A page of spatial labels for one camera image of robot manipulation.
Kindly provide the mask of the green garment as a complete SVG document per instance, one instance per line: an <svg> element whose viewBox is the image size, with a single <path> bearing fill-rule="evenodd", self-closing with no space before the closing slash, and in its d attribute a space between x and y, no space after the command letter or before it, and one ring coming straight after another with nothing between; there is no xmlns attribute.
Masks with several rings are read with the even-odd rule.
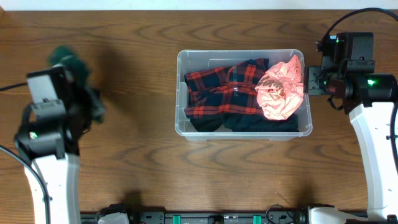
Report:
<svg viewBox="0 0 398 224"><path fill-rule="evenodd" d="M69 77L72 78L72 83L82 91L79 95L88 100L86 105L90 111L92 120L102 123L106 108L101 101L100 92L94 89L88 81L91 70L86 63L71 47L66 45L57 47L49 56L48 61L53 67L57 65L64 67Z"/></svg>

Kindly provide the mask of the pink shirt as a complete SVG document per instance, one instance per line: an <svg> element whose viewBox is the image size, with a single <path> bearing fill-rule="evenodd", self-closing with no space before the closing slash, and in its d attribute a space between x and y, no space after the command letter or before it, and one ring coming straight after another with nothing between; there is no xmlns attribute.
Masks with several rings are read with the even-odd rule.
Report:
<svg viewBox="0 0 398 224"><path fill-rule="evenodd" d="M267 119L285 120L303 102L302 64L294 55L288 62L279 62L268 69L255 90L257 103Z"/></svg>

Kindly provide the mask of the red plaid flannel shirt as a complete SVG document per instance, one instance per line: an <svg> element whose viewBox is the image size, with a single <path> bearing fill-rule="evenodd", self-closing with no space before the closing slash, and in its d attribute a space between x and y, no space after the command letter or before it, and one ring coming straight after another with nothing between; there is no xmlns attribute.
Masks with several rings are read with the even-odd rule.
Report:
<svg viewBox="0 0 398 224"><path fill-rule="evenodd" d="M261 115L255 87L268 68L269 59L258 58L185 74L188 90L185 116L203 119L225 113Z"/></svg>

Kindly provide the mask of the dark navy garment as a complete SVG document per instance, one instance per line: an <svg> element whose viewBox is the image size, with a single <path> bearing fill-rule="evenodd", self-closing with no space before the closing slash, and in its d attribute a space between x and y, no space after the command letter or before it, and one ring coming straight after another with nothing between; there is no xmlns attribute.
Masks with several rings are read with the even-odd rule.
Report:
<svg viewBox="0 0 398 224"><path fill-rule="evenodd" d="M199 132L213 132L222 126L232 132L299 132L296 114L285 120L273 120L258 114L224 113L191 118L190 122Z"/></svg>

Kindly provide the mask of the clear plastic storage bin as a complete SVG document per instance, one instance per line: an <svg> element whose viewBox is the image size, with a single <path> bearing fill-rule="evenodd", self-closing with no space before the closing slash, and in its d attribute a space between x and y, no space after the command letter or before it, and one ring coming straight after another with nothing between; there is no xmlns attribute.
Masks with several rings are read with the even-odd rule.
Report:
<svg viewBox="0 0 398 224"><path fill-rule="evenodd" d="M310 100L304 94L303 103L295 111L298 116L297 132L233 132L221 126L213 132L198 132L185 116L188 105L188 89L184 75L190 72L207 70L222 66L233 66L240 62L268 58L269 66L279 62L288 62L294 55L298 57L302 68L305 67L303 53L297 49L268 50L182 50L177 56L177 87L175 102L175 130L177 134L189 141L210 139L265 139L271 141L288 141L293 138L310 135L313 130Z"/></svg>

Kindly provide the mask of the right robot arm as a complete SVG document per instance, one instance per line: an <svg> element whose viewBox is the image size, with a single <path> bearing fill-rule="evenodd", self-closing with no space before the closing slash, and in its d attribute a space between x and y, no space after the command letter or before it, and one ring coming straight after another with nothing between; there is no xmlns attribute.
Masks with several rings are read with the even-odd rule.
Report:
<svg viewBox="0 0 398 224"><path fill-rule="evenodd" d="M311 66L309 80L349 116L358 138L368 188L366 217L314 205L298 215L302 223L397 223L397 80L373 67Z"/></svg>

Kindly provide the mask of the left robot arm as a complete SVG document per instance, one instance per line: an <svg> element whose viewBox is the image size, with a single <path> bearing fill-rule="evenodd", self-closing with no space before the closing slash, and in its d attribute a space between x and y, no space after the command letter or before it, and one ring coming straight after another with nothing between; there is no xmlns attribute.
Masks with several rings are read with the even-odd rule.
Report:
<svg viewBox="0 0 398 224"><path fill-rule="evenodd" d="M15 136L27 161L36 223L80 223L78 140L91 123L90 103L83 88L64 72L27 76L36 120L25 115Z"/></svg>

